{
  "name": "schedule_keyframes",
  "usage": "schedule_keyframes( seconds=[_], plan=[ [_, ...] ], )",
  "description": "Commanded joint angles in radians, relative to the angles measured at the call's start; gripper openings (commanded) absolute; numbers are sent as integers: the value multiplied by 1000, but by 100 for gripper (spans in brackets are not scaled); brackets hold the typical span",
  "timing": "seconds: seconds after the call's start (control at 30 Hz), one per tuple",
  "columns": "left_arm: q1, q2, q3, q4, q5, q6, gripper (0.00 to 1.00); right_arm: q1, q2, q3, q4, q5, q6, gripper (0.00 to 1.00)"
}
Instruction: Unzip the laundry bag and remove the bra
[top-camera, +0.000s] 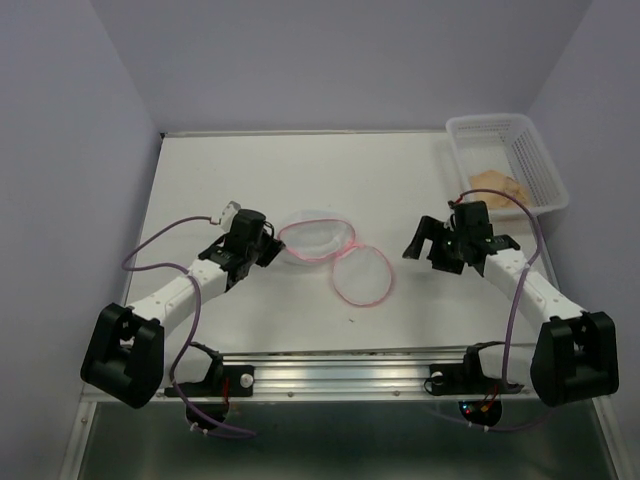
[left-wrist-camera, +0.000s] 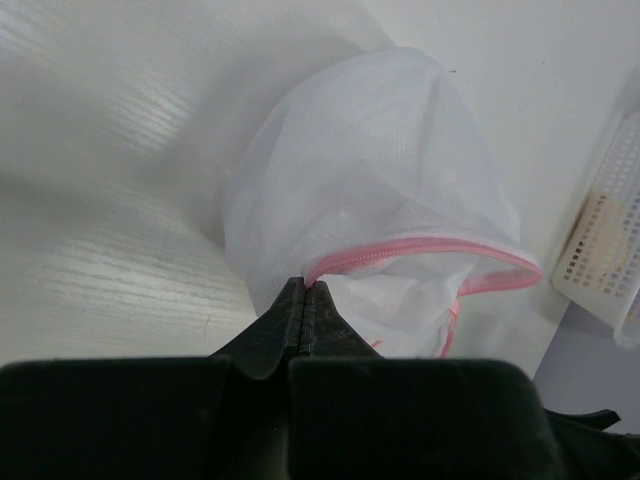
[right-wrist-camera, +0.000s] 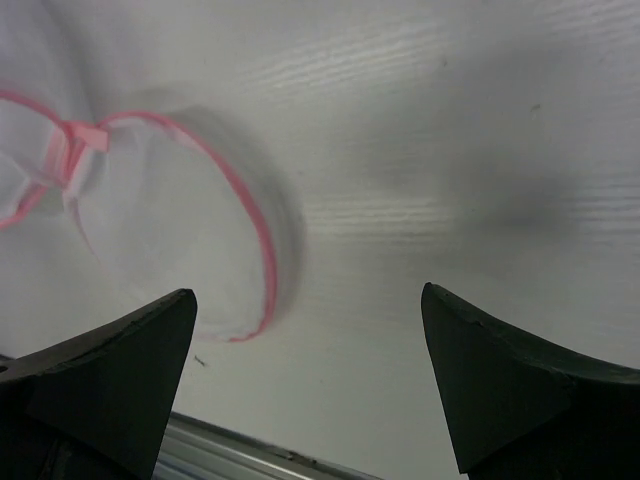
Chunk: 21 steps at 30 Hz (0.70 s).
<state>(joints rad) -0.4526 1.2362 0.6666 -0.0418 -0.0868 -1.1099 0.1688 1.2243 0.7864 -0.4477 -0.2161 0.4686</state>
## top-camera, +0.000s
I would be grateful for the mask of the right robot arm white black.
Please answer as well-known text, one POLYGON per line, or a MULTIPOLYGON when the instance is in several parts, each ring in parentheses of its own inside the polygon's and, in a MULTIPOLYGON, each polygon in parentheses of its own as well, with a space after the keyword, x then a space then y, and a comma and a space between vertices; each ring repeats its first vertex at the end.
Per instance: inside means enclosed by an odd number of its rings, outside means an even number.
POLYGON ((452 204, 448 220, 420 219, 403 256, 425 257, 438 271, 473 268, 511 301, 505 338, 469 346, 457 364, 433 364, 425 382, 434 396, 516 394, 531 389, 549 407, 614 394, 619 389, 616 329, 537 272, 509 235, 497 235, 482 201, 452 204))

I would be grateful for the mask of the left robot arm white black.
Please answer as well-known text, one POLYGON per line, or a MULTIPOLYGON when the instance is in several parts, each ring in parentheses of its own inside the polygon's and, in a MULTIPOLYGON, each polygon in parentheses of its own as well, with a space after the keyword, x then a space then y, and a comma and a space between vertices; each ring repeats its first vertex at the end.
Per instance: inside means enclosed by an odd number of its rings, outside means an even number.
POLYGON ((264 214, 231 202, 215 221, 193 216, 174 222, 207 221, 223 234, 188 267, 161 262, 130 272, 174 268, 179 275, 149 296, 126 306, 111 303, 98 315, 80 369, 81 379, 132 408, 146 405, 156 391, 170 385, 173 362, 165 340, 188 319, 199 322, 204 303, 244 280, 251 268, 268 266, 284 249, 264 214))

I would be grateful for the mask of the white mesh laundry bag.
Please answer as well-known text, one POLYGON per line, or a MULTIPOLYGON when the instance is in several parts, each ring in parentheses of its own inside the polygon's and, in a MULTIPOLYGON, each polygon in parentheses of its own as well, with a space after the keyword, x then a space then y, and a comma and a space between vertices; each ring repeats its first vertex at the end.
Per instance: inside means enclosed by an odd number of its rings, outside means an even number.
POLYGON ((393 290, 395 275, 387 257, 361 243, 352 222, 338 213, 295 212, 283 221, 277 238, 285 245, 286 262, 310 267, 329 265, 331 287, 347 304, 373 307, 393 290))

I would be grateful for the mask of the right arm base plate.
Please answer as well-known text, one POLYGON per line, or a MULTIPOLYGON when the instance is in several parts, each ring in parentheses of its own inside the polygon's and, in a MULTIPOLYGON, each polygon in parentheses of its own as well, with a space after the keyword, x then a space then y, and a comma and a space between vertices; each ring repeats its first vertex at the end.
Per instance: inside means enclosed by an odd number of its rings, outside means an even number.
POLYGON ((431 364, 423 387, 433 396, 517 394, 524 389, 522 385, 507 385, 502 380, 488 377, 479 365, 472 363, 431 364))

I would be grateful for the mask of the beige bra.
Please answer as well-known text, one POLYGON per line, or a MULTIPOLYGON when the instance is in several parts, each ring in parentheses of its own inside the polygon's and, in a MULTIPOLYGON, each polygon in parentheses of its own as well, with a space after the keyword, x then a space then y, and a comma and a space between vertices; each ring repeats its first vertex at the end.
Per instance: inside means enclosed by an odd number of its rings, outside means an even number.
MULTIPOLYGON (((513 178, 496 170, 488 170, 470 178, 472 189, 489 189, 502 192, 518 200, 526 207, 531 206, 528 190, 513 178)), ((484 201, 489 209, 515 209, 517 204, 495 193, 480 192, 477 198, 484 201)))

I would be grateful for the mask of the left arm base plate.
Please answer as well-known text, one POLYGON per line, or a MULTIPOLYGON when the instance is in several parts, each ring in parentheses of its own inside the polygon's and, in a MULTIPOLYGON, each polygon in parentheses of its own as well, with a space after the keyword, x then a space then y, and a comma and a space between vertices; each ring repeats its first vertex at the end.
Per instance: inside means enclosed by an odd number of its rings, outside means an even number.
POLYGON ((211 365, 199 381, 180 382, 187 397, 248 398, 253 396, 255 368, 253 365, 211 365))

